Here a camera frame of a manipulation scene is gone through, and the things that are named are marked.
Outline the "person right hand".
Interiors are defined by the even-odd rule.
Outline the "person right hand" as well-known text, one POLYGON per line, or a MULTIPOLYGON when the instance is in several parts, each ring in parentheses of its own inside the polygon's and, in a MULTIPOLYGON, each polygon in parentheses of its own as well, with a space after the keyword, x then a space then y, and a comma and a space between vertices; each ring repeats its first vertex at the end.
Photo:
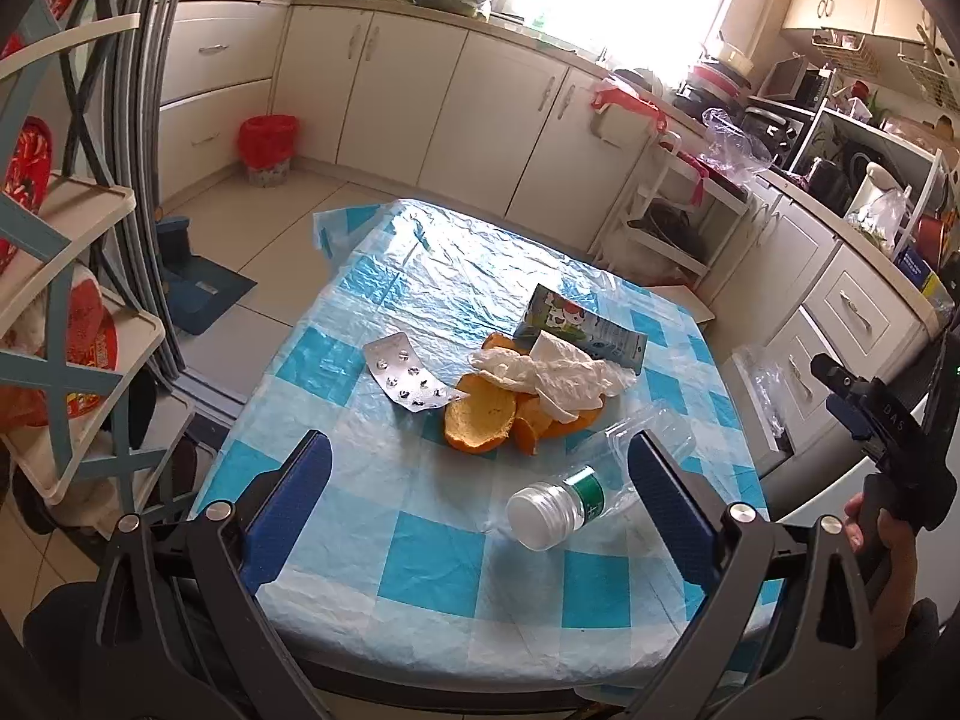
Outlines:
POLYGON ((890 577, 872 610, 875 651, 878 660, 892 653, 907 632, 918 577, 916 536, 908 522, 901 522, 887 509, 878 512, 877 534, 889 551, 890 577))

